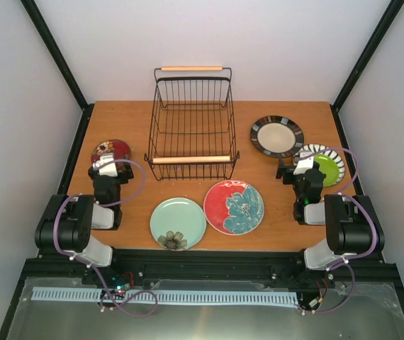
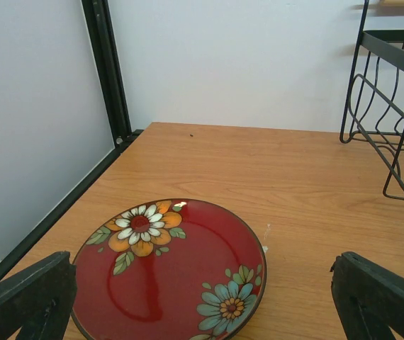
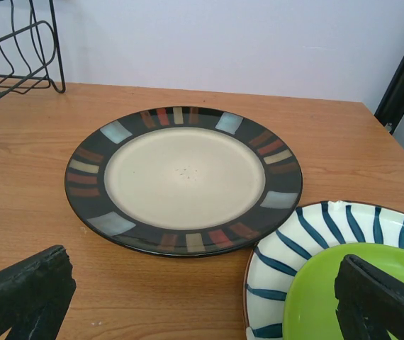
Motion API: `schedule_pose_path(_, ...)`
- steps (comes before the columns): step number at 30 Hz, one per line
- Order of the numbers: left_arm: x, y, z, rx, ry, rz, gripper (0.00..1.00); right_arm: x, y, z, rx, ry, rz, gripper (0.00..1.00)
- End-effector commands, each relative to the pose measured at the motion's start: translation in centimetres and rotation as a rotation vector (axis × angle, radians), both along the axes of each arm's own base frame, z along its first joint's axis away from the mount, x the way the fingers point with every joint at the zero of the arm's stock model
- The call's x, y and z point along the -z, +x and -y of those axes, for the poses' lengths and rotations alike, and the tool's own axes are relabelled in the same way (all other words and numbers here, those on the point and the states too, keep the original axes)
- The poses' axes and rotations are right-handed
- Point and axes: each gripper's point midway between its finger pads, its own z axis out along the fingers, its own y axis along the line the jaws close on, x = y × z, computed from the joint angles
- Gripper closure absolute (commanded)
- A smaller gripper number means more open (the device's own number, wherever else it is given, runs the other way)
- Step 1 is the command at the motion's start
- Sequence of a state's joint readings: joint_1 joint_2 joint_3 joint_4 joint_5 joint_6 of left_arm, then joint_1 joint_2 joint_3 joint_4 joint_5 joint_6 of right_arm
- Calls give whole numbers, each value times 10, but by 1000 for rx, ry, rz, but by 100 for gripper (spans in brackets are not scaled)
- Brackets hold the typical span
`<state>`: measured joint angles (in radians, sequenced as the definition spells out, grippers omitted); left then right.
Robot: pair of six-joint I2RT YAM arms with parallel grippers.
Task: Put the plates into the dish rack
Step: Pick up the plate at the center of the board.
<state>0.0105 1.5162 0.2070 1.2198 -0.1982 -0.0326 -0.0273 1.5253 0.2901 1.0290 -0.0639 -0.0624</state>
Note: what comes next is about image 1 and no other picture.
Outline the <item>mint green flower plate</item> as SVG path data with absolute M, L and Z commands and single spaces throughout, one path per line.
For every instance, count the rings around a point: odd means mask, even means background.
M 150 218 L 153 239 L 169 251 L 183 251 L 197 245 L 206 232 L 206 225 L 202 208 L 188 198 L 161 202 Z

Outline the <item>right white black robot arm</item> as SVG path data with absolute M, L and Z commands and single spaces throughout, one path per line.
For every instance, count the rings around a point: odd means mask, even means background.
M 325 226 L 325 238 L 303 251 L 305 267 L 331 271 L 384 248 L 384 233 L 366 195 L 322 194 L 326 175 L 311 158 L 297 165 L 279 161 L 276 178 L 291 185 L 293 218 L 300 225 Z

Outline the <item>dark red flower plate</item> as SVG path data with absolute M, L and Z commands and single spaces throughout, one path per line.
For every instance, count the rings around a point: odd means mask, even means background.
M 98 166 L 115 159 L 129 159 L 130 156 L 131 149 L 126 142 L 110 139 L 95 146 L 91 153 L 91 163 Z

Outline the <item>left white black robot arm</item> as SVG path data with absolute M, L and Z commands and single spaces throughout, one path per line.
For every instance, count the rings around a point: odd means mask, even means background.
M 98 277 L 115 285 L 123 268 L 112 261 L 113 248 L 91 234 L 93 230 L 117 230 L 122 220 L 121 186 L 134 178 L 131 161 L 120 161 L 121 169 L 94 164 L 89 170 L 92 195 L 53 195 L 35 230 L 35 245 L 42 250 L 65 255 L 87 267 L 98 267 Z

